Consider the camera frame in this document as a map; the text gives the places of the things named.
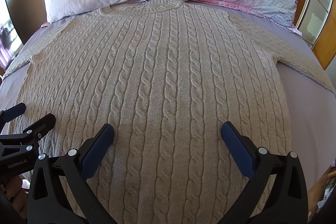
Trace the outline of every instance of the cable knit pattern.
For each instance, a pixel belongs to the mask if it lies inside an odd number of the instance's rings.
[[[278,61],[335,93],[317,63],[223,10],[178,0],[108,6],[14,59],[6,75],[30,62],[17,98],[27,109],[9,130],[53,113],[40,152],[59,156],[108,122],[114,143],[88,184],[118,223],[217,223],[246,184],[221,139],[223,122],[272,153],[291,149]]]

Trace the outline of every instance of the purple bed sheet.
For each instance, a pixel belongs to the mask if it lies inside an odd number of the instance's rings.
[[[192,5],[209,5],[191,1],[189,3]],[[318,62],[299,35],[245,12],[213,5],[209,6],[215,9],[227,10],[268,29],[306,56]],[[25,44],[22,51],[51,30],[75,17],[78,17],[78,15],[64,18],[48,27],[37,30]],[[15,104],[21,83],[26,76],[27,68],[28,65],[25,65],[11,74],[0,86],[0,109],[9,108]],[[309,189],[336,158],[336,98],[331,91],[287,65],[278,63],[277,68],[285,89],[291,117],[292,150],[299,155],[307,188]]]

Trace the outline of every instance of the blue gripper pad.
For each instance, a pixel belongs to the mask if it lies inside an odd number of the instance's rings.
[[[24,103],[19,103],[16,106],[8,108],[4,112],[2,120],[4,122],[10,122],[15,118],[19,117],[20,115],[24,114],[25,111],[26,111],[26,105]]]
[[[225,122],[222,125],[221,134],[224,143],[240,170],[240,173],[251,180],[255,173],[254,158],[241,141],[240,137],[242,136],[230,122]]]
[[[113,142],[113,138],[113,127],[106,123],[95,137],[87,139],[83,143],[79,149],[81,153],[79,160],[81,165],[81,177],[84,180],[92,178],[95,175],[106,151]]]

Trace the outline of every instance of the cable knit sweater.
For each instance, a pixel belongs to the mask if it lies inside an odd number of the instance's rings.
[[[246,184],[220,138],[222,123],[257,147],[290,151],[277,61],[335,92],[318,64],[225,11],[178,0],[105,7],[14,60],[7,75],[30,66],[17,99],[27,110],[10,130],[53,113],[40,152],[58,156],[108,122],[115,141],[88,183],[119,224],[217,223]]]

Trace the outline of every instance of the sweater neckline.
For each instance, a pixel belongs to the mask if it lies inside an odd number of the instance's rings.
[[[100,8],[99,12],[104,16],[113,15],[148,15],[154,13],[162,13],[167,10],[178,9],[181,7],[182,0],[154,0],[150,2],[141,3],[127,3],[108,5]]]

